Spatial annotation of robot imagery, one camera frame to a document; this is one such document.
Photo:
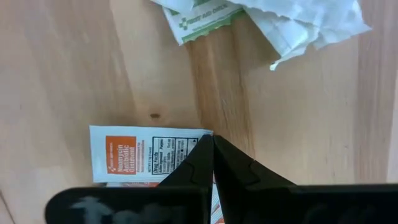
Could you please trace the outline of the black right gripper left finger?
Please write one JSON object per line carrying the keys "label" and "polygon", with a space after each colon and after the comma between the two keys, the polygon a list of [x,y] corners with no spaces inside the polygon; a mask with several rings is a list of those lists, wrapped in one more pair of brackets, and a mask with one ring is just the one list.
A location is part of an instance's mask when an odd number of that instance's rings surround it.
{"label": "black right gripper left finger", "polygon": [[186,159],[159,184],[178,194],[170,208],[170,224],[210,224],[213,152],[213,136],[202,136]]}

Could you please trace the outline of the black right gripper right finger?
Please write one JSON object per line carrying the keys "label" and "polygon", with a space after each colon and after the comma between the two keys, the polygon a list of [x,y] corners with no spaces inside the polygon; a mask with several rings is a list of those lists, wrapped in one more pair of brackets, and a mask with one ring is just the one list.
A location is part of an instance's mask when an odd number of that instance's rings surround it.
{"label": "black right gripper right finger", "polygon": [[253,224],[263,217],[266,189],[294,183],[245,154],[224,137],[214,140],[214,175],[226,224]]}

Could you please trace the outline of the white green first aid packet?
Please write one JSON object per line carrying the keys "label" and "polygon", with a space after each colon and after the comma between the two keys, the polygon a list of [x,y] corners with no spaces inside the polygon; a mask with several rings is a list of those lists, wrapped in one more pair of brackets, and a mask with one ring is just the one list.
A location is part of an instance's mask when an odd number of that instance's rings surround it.
{"label": "white green first aid packet", "polygon": [[316,49],[371,30],[359,0],[227,0],[240,5],[271,43],[280,59],[271,70]]}
{"label": "white green first aid packet", "polygon": [[190,12],[195,4],[195,0],[151,0],[151,1],[180,13]]}
{"label": "white green first aid packet", "polygon": [[235,17],[244,14],[242,6],[227,0],[194,0],[193,9],[183,13],[162,9],[178,45],[230,25]]}

